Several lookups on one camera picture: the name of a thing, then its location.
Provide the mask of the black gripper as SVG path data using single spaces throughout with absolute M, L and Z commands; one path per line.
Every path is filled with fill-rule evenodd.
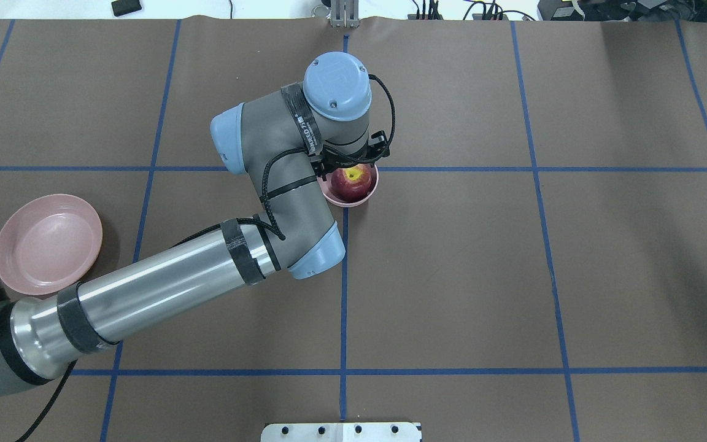
M 344 153 L 339 147 L 341 145 L 323 143 L 323 170 L 326 173 L 333 173 L 340 168 L 351 168 L 369 160 L 371 148 L 367 143 L 353 153 Z

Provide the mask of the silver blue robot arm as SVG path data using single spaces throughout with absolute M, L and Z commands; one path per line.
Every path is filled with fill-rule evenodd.
M 368 137 L 373 81 L 355 56 L 328 52 L 303 81 L 211 120 L 216 151 L 250 177 L 260 213 L 43 300 L 11 300 L 0 278 L 0 397 L 67 377 L 82 357 L 283 269 L 307 279 L 340 263 L 346 248 L 317 178 L 387 154 L 390 136 Z

